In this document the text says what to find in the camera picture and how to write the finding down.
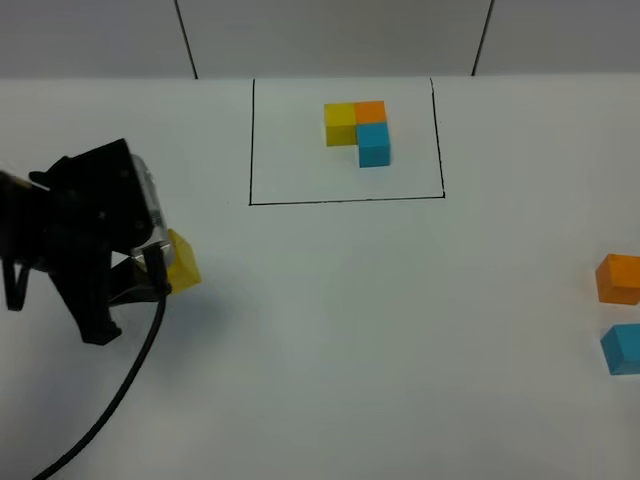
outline yellow cube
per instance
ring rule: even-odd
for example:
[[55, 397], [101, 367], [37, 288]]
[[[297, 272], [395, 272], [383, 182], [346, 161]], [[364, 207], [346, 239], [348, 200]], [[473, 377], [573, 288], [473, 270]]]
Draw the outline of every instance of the yellow cube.
[[176, 258], [169, 267], [167, 275], [172, 288], [171, 293], [180, 293], [193, 285], [201, 283], [202, 277], [200, 277], [200, 271], [198, 270], [191, 245], [171, 229], [169, 229], [169, 238], [173, 244]]
[[353, 103], [332, 103], [324, 106], [327, 146], [357, 145], [356, 106]]

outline black cable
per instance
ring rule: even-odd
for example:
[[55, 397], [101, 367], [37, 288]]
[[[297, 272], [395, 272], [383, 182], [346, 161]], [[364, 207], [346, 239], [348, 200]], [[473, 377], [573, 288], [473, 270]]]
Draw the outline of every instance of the black cable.
[[167, 305], [167, 271], [164, 265], [164, 261], [162, 258], [162, 252], [160, 248], [150, 247], [151, 250], [148, 254], [145, 252], [145, 262], [148, 268], [148, 274], [151, 281], [157, 287], [158, 292], [160, 292], [160, 300], [158, 301], [158, 308], [156, 309], [155, 317], [153, 318], [153, 323], [151, 324], [151, 328], [149, 329], [149, 333], [147, 334], [147, 338], [140, 349], [140, 353], [136, 357], [129, 373], [126, 378], [120, 385], [120, 388], [116, 392], [115, 396], [105, 409], [105, 411], [100, 415], [98, 421], [94, 423], [93, 427], [76, 443], [71, 449], [62, 455], [55, 463], [51, 464], [41, 473], [33, 477], [33, 480], [45, 480], [52, 475], [54, 475], [58, 470], [64, 467], [67, 463], [69, 463], [73, 458], [78, 455], [84, 447], [86, 447], [91, 440], [98, 434], [98, 432], [104, 427], [107, 423], [113, 412], [116, 411], [118, 405], [127, 394], [129, 387], [136, 378], [138, 371], [140, 371], [140, 367], [144, 363], [147, 358], [147, 354], [149, 350], [151, 350], [151, 346], [153, 345], [154, 340], [156, 339], [156, 335], [158, 334], [158, 330], [160, 330], [160, 325], [162, 324], [162, 319], [164, 317], [164, 311]]

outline toy block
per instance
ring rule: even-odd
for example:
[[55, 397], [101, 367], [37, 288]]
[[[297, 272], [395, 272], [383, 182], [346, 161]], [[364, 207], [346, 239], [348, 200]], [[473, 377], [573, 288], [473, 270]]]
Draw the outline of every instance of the toy block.
[[384, 102], [378, 101], [356, 103], [356, 123], [358, 125], [386, 122], [387, 112], [384, 109]]
[[167, 271], [167, 276], [171, 284], [171, 293], [174, 294], [201, 283], [202, 277], [189, 242], [171, 229], [169, 229], [169, 239], [173, 245], [175, 258]]
[[596, 271], [602, 303], [636, 305], [640, 302], [640, 257], [609, 254]]
[[356, 145], [356, 109], [353, 103], [332, 103], [324, 106], [327, 146]]
[[384, 167], [391, 163], [391, 142], [386, 123], [358, 125], [360, 168]]
[[615, 325], [600, 344], [611, 375], [640, 373], [640, 324]]

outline black rectangle outline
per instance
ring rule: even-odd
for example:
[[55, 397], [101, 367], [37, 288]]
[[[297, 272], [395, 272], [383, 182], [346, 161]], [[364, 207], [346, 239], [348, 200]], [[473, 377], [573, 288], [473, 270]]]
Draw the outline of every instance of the black rectangle outline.
[[426, 197], [390, 197], [390, 198], [354, 198], [348, 200], [309, 200], [301, 202], [265, 202], [253, 203], [253, 143], [255, 138], [256, 127], [256, 79], [253, 79], [252, 98], [251, 98], [251, 167], [249, 173], [249, 206], [262, 207], [274, 205], [319, 205], [325, 203], [361, 203], [361, 202], [393, 202], [406, 200], [443, 200], [446, 198], [444, 190], [444, 172], [442, 170], [442, 153], [440, 151], [440, 135], [438, 133], [438, 116], [436, 113], [436, 91], [433, 88], [433, 79], [429, 78], [431, 83], [431, 101], [433, 103], [433, 125], [436, 134], [436, 145], [438, 147], [438, 164], [440, 166], [440, 183], [442, 185], [442, 195], [426, 196]]

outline white surface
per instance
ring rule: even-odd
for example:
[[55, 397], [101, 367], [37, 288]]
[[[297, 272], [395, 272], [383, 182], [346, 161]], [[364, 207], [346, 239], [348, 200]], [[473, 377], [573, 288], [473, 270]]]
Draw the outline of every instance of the white surface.
[[173, 0], [4, 0], [0, 78], [193, 78]]
[[180, 0], [201, 77], [469, 74], [489, 0]]
[[[391, 165], [360, 168], [357, 146], [327, 147], [324, 106], [374, 100]], [[254, 204], [441, 197], [429, 78], [257, 80], [252, 192]]]
[[[638, 379], [598, 340], [638, 310], [593, 272], [640, 254], [640, 78], [435, 90], [446, 200], [249, 207], [249, 81], [0, 83], [3, 168], [126, 136], [204, 277], [64, 478], [637, 479]], [[0, 311], [0, 477], [93, 424], [152, 313], [84, 346], [42, 275]]]
[[477, 73], [640, 71], [636, 0], [497, 0]]

